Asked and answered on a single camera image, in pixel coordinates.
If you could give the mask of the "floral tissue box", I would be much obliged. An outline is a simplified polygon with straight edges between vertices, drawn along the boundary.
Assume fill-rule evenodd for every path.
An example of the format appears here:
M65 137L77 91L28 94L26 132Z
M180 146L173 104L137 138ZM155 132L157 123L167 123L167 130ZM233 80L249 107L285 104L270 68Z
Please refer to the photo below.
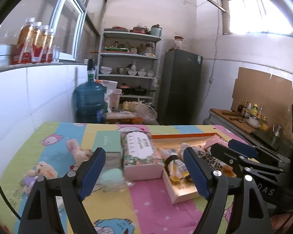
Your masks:
M127 180L146 181L162 176L164 163L149 132L121 132L123 173Z

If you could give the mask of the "pink plastic bin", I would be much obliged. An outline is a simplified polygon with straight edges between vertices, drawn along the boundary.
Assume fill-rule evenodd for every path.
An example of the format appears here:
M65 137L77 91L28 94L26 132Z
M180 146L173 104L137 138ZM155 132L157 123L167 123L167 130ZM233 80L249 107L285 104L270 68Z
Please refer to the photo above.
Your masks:
M118 110L120 103L120 96L122 94L122 89L115 89L110 96L110 108L111 110Z

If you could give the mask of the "white floral scrunchie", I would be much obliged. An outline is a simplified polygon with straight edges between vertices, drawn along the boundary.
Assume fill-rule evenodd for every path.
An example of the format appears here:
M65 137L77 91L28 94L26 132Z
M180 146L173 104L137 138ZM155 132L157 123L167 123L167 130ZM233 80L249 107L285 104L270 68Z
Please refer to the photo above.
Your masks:
M191 146L187 143L182 143L179 148L179 155L182 160L184 159L184 151L186 148L192 148L196 153L200 150L200 148L198 148L197 146Z

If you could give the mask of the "dark grey refrigerator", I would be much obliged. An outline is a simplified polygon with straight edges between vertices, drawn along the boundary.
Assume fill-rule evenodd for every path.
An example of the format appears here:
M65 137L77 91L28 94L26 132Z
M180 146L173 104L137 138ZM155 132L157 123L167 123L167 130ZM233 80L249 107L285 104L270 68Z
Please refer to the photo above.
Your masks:
M161 125L188 125L194 113L203 57L184 50L165 53L157 105Z

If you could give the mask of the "cream plush bunny toy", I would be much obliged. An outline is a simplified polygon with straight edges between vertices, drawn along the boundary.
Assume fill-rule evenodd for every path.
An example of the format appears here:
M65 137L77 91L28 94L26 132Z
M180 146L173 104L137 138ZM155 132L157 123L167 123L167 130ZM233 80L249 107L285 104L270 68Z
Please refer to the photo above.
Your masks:
M78 168L83 162L88 161L92 156L91 150L83 150L76 139L66 141L67 150L75 160L75 167Z

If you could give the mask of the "mint green pot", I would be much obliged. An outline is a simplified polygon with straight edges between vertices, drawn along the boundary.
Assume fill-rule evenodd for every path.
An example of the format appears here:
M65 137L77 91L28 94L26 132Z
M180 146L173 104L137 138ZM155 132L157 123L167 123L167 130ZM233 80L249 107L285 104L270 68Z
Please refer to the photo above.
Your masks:
M159 24L155 24L151 27L150 34L157 37L162 37L162 27Z

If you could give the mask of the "white bowl on counter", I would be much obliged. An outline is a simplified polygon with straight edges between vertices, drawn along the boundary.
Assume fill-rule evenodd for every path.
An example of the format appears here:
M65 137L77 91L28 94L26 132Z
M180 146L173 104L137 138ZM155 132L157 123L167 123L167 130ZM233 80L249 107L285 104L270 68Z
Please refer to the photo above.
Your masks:
M261 124L260 124L260 121L257 117L252 117L250 116L248 119L247 119L247 124L249 126L251 126L252 128L260 128L261 127Z

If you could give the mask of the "yellow white snack packet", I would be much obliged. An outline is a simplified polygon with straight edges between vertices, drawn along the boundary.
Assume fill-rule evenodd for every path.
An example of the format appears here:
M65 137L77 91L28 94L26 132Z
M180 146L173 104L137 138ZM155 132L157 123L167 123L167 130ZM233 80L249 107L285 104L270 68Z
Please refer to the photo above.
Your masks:
M164 169L171 181L179 182L189 176L189 171L175 148L159 148L159 152L164 162Z

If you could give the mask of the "pink folded cloth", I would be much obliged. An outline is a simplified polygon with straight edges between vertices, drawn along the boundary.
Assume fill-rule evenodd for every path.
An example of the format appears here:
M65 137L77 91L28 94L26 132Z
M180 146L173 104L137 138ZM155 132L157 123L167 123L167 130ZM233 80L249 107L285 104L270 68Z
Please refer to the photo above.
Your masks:
M208 138L206 140L206 143L204 145L204 151L209 152L210 148L212 145L219 143L223 146L228 146L228 141L224 140L221 136L219 135L213 135L212 137Z

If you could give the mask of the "blue water jug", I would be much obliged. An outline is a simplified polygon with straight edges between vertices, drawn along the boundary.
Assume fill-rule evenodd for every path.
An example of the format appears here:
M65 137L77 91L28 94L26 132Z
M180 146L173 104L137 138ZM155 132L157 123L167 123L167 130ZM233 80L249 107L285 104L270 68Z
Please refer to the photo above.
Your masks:
M77 86L73 92L75 121L77 123L102 124L105 122L106 88L95 82L95 61L89 59L87 64L88 79Z

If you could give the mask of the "brown cardboard wall sheet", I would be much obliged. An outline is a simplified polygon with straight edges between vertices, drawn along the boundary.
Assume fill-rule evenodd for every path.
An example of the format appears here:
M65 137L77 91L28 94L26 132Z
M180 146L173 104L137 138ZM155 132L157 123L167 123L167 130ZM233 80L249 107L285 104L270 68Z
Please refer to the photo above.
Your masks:
M258 70L239 68L232 94L233 110L245 100L263 106L270 125L282 125L286 137L292 136L293 82Z

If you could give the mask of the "clear plastic bag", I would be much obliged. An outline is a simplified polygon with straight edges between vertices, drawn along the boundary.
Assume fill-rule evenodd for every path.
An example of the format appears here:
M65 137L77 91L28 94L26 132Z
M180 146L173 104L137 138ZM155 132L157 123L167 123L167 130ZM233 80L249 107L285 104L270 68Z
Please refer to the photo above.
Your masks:
M149 105L139 101L135 108L135 113L142 118L142 123L145 125L157 125L157 112Z

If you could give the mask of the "wooden kitchen counter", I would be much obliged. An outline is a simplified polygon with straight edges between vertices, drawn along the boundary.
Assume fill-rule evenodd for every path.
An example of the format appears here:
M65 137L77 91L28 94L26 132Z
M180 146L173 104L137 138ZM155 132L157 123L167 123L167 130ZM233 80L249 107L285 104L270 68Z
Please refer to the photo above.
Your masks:
M211 108L209 113L210 123L223 126L249 143L255 144L255 141L259 140L260 137L268 135L267 132L261 128L251 127L246 121L239 122L236 120L237 116L228 115L228 110Z

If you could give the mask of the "green sponge in plastic bag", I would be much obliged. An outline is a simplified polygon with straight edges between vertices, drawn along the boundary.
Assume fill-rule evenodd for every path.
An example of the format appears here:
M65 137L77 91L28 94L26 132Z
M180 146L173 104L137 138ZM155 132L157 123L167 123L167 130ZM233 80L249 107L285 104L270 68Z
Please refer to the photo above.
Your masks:
M131 188L134 183L128 181L124 177L123 171L121 169L113 168L102 171L98 178L98 185L103 189L104 192L123 192Z

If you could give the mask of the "grey metal shelf rack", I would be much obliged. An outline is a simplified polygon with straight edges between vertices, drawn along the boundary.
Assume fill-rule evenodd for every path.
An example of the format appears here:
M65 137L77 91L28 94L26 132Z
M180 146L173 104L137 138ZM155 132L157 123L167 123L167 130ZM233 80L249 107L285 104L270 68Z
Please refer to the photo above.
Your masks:
M159 67L162 56L162 33L147 27L104 28L97 55L97 75L100 80L117 82L122 89L121 102L156 103Z

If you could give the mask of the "orange rimmed cardboard tray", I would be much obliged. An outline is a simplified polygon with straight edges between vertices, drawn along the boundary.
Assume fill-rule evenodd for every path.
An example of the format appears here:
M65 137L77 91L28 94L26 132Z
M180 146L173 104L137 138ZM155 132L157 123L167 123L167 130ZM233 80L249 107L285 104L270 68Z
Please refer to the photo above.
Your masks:
M171 149L175 148L179 154L179 148L182 143L187 143L191 146L197 146L204 150L206 140L213 135L219 135L217 133L202 133L202 134L170 134L170 135L152 135L152 139L155 147L159 151L159 148ZM221 172L229 177L236 177L232 167L223 163L223 169ZM172 204L184 202L199 196L197 189L191 179L191 176L182 179L179 182L173 182L167 175L166 170L163 170L162 179L165 183L166 190L169 194Z

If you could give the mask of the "orange drink bottle pack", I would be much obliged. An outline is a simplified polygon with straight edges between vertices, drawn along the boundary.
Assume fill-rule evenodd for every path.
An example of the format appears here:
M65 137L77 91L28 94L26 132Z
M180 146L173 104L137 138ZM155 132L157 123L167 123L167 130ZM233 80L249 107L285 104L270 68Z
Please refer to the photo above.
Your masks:
M12 65L51 63L53 61L54 28L35 18L23 24L14 50Z

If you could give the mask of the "glass jar on refrigerator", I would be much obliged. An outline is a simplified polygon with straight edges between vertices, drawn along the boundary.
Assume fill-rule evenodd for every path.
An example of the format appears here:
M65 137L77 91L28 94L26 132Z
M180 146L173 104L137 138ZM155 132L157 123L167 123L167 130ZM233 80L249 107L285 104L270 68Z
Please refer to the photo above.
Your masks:
M174 44L172 46L173 50L183 50L184 49L184 38L182 36L174 36Z

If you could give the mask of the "colourful cartoon table mat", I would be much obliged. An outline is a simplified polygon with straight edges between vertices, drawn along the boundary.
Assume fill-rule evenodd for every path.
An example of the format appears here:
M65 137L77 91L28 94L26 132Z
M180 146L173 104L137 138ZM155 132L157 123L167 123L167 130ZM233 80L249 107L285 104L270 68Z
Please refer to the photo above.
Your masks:
M73 157L66 141L75 138L82 148L91 149L99 131L128 130L127 125L44 123L36 130L19 129L0 142L0 224L8 233L17 233L27 197L21 179L40 161L51 164L58 175L66 174ZM164 181L136 181L123 191L98 189L85 198L83 205L100 232L109 233L121 223L129 233L192 233L206 206L194 199L172 204Z

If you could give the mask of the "leopard print scrunchie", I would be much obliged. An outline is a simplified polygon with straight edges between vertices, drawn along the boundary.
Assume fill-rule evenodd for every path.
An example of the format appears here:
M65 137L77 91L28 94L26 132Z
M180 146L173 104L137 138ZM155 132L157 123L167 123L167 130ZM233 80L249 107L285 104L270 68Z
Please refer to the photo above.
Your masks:
M199 149L196 154L201 160L205 161L212 170L221 171L223 169L222 162L213 157L209 152Z

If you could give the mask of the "mint green box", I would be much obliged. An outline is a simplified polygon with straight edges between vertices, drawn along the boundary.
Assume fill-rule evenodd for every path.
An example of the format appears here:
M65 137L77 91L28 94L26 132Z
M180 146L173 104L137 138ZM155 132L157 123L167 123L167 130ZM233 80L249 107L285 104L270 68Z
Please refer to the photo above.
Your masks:
M121 133L118 130L96 132L92 151L94 152L98 147L103 148L106 152L104 170L122 167L123 150Z

